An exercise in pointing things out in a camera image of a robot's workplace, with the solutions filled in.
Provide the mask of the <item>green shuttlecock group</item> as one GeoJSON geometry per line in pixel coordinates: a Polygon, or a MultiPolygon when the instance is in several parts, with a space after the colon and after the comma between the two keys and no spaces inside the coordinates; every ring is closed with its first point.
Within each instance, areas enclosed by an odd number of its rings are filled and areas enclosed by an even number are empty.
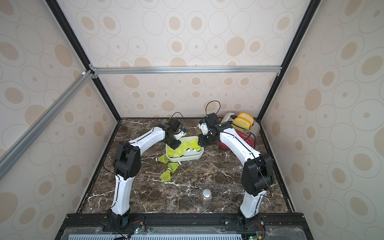
{"type": "Polygon", "coordinates": [[[168,164],[169,163],[169,158],[167,157],[166,154],[161,155],[160,157],[156,157],[156,162],[163,163],[163,164],[168,164]]]}
{"type": "Polygon", "coordinates": [[[172,148],[167,148],[167,155],[171,159],[179,157],[178,151],[172,148]]]}
{"type": "Polygon", "coordinates": [[[167,169],[164,173],[161,174],[161,181],[165,183],[171,181],[171,169],[167,169]]]}
{"type": "Polygon", "coordinates": [[[172,162],[172,163],[168,163],[168,168],[171,171],[171,173],[174,173],[179,168],[180,165],[181,165],[180,162],[172,162]]]}

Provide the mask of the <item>green shuttlecock top group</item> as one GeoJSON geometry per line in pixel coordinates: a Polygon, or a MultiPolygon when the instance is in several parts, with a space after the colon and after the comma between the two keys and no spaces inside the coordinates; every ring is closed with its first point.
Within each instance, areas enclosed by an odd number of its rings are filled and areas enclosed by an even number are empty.
{"type": "Polygon", "coordinates": [[[161,155],[160,157],[156,157],[156,162],[163,163],[163,164],[168,164],[169,163],[169,158],[167,157],[166,154],[161,155]]]}

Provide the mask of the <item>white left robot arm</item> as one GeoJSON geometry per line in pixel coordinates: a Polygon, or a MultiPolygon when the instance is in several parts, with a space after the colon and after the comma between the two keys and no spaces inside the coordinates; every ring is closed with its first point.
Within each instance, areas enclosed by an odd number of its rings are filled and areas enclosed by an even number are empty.
{"type": "Polygon", "coordinates": [[[107,211],[107,219],[114,228],[123,230],[129,225],[130,194],[134,178],[141,169],[141,155],[158,142],[175,150],[184,136],[182,123],[170,118],[167,123],[154,126],[134,140],[119,143],[114,159],[115,192],[112,206],[107,211]]]}

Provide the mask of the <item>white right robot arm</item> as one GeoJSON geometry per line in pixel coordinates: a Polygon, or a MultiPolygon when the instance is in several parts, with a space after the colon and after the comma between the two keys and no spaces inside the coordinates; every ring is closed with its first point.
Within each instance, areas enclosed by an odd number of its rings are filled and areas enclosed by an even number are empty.
{"type": "Polygon", "coordinates": [[[273,183],[273,160],[270,155],[262,155],[243,140],[232,124],[220,122],[215,113],[208,114],[199,121],[198,145],[211,146],[219,142],[226,145],[240,160],[243,166],[241,183],[245,190],[238,219],[242,228],[251,227],[259,213],[263,198],[273,183]]]}

